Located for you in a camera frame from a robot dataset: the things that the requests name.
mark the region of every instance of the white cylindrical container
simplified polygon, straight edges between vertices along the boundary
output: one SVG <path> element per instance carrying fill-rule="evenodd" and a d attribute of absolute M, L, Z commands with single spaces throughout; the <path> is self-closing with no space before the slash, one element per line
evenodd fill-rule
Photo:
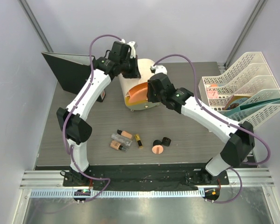
<path fill-rule="evenodd" d="M 147 81 L 154 75 L 150 70 L 153 64 L 154 61 L 150 59 L 138 59 L 141 78 L 123 78 L 119 75 L 125 104 L 129 109 L 145 110 L 160 104 L 147 101 Z"/>

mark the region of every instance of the gray tabletop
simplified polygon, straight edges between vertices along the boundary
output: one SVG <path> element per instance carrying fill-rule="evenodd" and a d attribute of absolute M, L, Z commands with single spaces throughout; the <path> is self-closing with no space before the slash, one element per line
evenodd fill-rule
<path fill-rule="evenodd" d="M 194 91 L 193 72 L 187 63 L 164 63 L 168 76 L 176 88 Z M 219 75 L 217 63 L 195 63 L 198 78 Z M 65 108 L 75 95 L 65 92 L 57 84 L 48 120 L 40 146 L 38 166 L 69 165 L 56 117 L 59 107 Z M 93 128 L 87 142 L 87 157 L 91 165 L 118 165 L 137 163 L 207 162 L 219 153 L 223 143 L 195 120 L 168 110 L 164 105 L 131 112 L 124 104 L 118 78 L 106 88 L 103 103 L 96 102 L 91 109 L 88 124 Z M 126 153 L 110 148 L 111 134 L 117 129 L 138 133 L 144 147 L 138 149 L 134 141 Z M 162 154 L 152 153 L 156 139 L 172 140 Z"/>

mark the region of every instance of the black base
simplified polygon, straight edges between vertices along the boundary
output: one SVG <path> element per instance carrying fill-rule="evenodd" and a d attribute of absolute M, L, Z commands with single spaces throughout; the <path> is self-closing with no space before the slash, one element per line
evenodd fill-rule
<path fill-rule="evenodd" d="M 203 170 L 204 166 L 205 163 L 89 166 L 85 173 L 97 178 L 109 177 L 111 183 L 107 190 L 114 191 L 197 190 L 195 185 L 217 185 L 217 179 L 220 179 L 221 185 L 229 184 L 226 171 L 217 178 L 211 179 L 210 182 L 206 182 L 201 178 L 200 169 Z M 71 174 L 64 176 L 63 185 L 65 187 L 89 186 L 90 184 L 87 178 L 73 170 Z M 94 190 L 101 190 L 106 182 L 94 181 Z"/>
<path fill-rule="evenodd" d="M 209 199 L 209 200 L 217 200 L 220 196 L 220 190 L 219 189 L 204 189 L 205 196 L 203 198 Z"/>

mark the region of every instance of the round makeup sponge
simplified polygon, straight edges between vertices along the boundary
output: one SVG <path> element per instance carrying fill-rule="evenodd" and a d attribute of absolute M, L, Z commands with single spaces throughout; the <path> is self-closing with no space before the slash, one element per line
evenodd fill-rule
<path fill-rule="evenodd" d="M 154 154 L 161 154 L 164 151 L 164 148 L 161 145 L 156 145 L 152 148 L 152 151 Z"/>

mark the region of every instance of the pink card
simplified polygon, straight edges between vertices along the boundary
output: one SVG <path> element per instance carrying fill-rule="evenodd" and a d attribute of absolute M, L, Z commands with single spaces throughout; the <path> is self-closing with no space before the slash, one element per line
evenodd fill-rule
<path fill-rule="evenodd" d="M 219 98 L 218 91 L 216 90 L 207 90 L 207 97 L 209 99 L 216 99 Z"/>

